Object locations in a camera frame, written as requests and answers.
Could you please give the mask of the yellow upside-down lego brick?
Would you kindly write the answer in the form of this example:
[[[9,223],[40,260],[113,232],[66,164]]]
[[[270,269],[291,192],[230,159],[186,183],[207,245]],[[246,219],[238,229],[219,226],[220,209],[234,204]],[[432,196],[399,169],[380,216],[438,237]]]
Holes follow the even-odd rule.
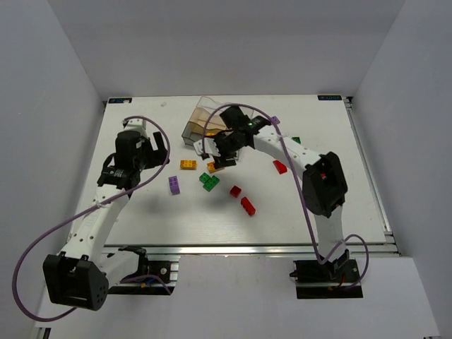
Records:
[[[208,162],[208,163],[207,163],[207,170],[208,170],[208,172],[209,172],[210,174],[212,174],[212,173],[218,172],[218,171],[220,171],[220,170],[223,170],[223,167],[217,168],[217,167],[215,166],[215,163],[214,163],[214,162]]]

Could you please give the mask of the yellow 2x4 lego brick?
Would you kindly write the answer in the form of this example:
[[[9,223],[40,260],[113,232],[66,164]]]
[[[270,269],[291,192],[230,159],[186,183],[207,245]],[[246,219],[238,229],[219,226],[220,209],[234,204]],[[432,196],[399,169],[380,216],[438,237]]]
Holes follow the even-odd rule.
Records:
[[[180,169],[181,170],[195,170],[197,168],[196,160],[181,160]]]

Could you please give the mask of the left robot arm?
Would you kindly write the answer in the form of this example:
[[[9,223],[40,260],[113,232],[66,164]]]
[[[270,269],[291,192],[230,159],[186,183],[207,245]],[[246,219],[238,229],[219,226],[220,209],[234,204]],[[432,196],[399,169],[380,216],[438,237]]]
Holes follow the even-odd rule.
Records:
[[[70,240],[56,255],[48,255],[43,273],[54,304],[97,311],[109,290],[149,273],[145,249],[126,245],[102,255],[107,238],[133,192],[143,187],[143,170],[161,172],[170,161],[170,145],[162,129],[149,136],[147,120],[131,117],[117,134],[114,152],[102,164],[92,205]]]

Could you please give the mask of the green 2x2 lego brick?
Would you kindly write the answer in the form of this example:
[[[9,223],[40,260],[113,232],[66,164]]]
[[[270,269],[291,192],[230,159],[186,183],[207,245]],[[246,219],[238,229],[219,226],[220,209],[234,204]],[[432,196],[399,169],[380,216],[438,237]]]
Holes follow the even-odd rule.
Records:
[[[199,177],[199,181],[203,184],[208,182],[210,179],[211,179],[210,175],[205,172]]]

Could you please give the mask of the green 2x4 lego brick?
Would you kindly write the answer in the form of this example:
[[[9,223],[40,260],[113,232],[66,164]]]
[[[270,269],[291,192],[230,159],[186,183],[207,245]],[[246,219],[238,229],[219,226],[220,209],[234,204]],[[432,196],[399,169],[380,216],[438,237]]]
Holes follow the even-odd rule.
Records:
[[[208,177],[203,183],[203,188],[210,192],[212,191],[218,184],[220,183],[220,179],[216,176]]]

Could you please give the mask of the clear stepped organizer tray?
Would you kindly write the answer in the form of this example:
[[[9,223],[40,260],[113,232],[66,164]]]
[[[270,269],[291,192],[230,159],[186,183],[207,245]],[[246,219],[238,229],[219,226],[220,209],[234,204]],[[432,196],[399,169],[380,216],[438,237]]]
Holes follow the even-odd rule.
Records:
[[[209,116],[219,106],[222,106],[221,102],[217,102],[211,97],[201,97],[182,132],[182,139],[185,145],[193,146],[196,141],[201,139],[204,133],[215,135],[227,129],[219,114],[216,114],[206,123]]]

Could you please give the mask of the purple 2x4 lego brick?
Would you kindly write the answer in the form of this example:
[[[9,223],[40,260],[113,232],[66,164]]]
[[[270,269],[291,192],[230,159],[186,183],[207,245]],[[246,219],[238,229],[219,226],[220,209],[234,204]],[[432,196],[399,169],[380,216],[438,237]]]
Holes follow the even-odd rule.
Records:
[[[177,176],[168,178],[169,189],[172,195],[180,194],[179,180]]]

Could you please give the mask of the dark label sticker left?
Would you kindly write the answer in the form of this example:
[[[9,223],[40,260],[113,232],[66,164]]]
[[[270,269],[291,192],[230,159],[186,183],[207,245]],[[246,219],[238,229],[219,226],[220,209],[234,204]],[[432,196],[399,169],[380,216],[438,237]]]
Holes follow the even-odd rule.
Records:
[[[130,104],[132,103],[131,97],[111,97],[108,99],[107,103],[109,105],[113,104]]]

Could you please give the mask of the dark label sticker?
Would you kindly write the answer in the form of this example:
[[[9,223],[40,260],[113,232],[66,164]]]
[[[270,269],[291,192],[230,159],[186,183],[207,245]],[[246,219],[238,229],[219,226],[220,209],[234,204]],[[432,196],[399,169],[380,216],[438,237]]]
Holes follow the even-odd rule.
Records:
[[[132,103],[131,97],[111,97],[108,99],[107,103],[109,105],[113,104],[130,104]]]
[[[341,95],[317,95],[319,101],[342,101]]]

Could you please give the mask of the red 2x4 lego on side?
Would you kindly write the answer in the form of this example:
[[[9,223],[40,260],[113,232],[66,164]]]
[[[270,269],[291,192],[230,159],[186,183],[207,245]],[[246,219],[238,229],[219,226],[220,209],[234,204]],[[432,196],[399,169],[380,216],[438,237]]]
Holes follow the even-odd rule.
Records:
[[[256,209],[246,196],[241,199],[240,203],[242,205],[242,208],[247,212],[249,216],[255,215]]]

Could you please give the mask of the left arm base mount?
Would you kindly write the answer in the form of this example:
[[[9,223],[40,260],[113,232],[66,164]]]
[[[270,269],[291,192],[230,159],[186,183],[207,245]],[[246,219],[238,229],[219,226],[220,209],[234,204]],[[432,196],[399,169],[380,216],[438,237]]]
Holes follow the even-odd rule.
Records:
[[[169,296],[176,287],[179,258],[123,246],[102,254],[101,270],[109,279],[109,295]]]

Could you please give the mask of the aluminium front rail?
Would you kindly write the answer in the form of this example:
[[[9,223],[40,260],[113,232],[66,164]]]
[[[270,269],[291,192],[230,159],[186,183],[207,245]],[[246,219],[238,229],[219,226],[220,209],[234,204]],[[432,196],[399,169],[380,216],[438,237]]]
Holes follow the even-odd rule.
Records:
[[[268,246],[142,246],[149,254],[167,255],[214,255],[214,254],[314,254],[314,250],[307,245],[268,245]],[[352,255],[364,255],[364,246],[360,244],[348,244],[348,249]],[[119,249],[119,246],[106,246],[101,253],[112,253]],[[375,256],[398,255],[398,248],[395,243],[370,244],[369,254]]]

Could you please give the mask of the aluminium rail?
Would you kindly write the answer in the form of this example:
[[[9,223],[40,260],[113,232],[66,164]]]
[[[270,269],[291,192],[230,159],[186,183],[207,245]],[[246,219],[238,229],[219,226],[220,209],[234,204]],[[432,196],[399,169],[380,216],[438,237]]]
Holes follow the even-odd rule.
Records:
[[[355,137],[355,142],[357,144],[358,151],[360,153],[362,164],[364,167],[364,171],[367,176],[367,180],[369,182],[371,194],[373,196],[374,202],[376,204],[376,209],[379,214],[379,218],[381,220],[382,226],[383,226],[383,233],[385,234],[386,243],[388,245],[393,245],[395,247],[395,252],[399,254],[398,246],[396,244],[396,239],[394,237],[393,230],[391,228],[390,222],[388,221],[388,217],[386,214],[386,210],[383,206],[383,202],[381,200],[381,195],[379,193],[379,188],[376,185],[374,173],[371,169],[370,163],[369,163],[369,157],[367,156],[367,152],[365,150],[364,144],[363,144],[363,138],[360,135],[357,122],[354,115],[354,109],[352,104],[353,97],[344,97],[343,102],[345,105],[345,110],[347,112],[347,116],[350,122],[350,127],[352,129],[352,132]]]
[[[314,254],[314,250],[307,245],[268,245],[268,246],[142,246],[149,254],[167,255],[214,255],[214,254]],[[352,255],[364,255],[364,246],[360,244],[348,244],[348,249]],[[119,249],[119,246],[106,246],[101,253],[112,253]],[[375,256],[398,255],[398,248],[395,243],[370,244],[369,254]]]

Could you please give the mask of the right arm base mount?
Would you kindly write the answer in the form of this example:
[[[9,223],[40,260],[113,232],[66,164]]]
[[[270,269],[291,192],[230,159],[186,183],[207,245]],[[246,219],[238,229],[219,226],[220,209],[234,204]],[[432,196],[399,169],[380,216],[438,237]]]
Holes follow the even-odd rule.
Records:
[[[297,299],[362,299],[364,297],[355,259],[345,254],[340,266],[317,260],[293,261],[294,270],[289,274],[295,283]]]

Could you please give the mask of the aluminium right side rail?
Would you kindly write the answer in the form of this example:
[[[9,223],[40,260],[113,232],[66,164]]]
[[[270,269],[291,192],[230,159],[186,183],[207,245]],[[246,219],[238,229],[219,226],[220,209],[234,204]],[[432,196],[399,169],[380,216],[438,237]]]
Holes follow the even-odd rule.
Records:
[[[396,244],[396,239],[394,237],[393,230],[391,228],[390,222],[388,221],[388,217],[386,214],[386,210],[383,206],[383,202],[381,200],[381,195],[379,193],[379,188],[376,185],[374,173],[371,169],[370,163],[369,163],[369,157],[367,156],[367,152],[365,150],[364,144],[363,144],[363,138],[360,135],[357,122],[354,115],[354,109],[352,104],[353,97],[344,97],[343,102],[345,105],[345,110],[347,112],[347,116],[350,122],[350,127],[352,129],[352,132],[355,137],[355,142],[357,144],[358,151],[360,153],[362,164],[364,167],[364,171],[367,176],[367,180],[369,182],[371,194],[373,196],[374,202],[376,204],[376,209],[379,214],[379,218],[381,220],[382,226],[383,226],[383,233],[385,234],[386,243],[388,245],[393,245],[395,247],[395,252],[399,254],[398,246]]]

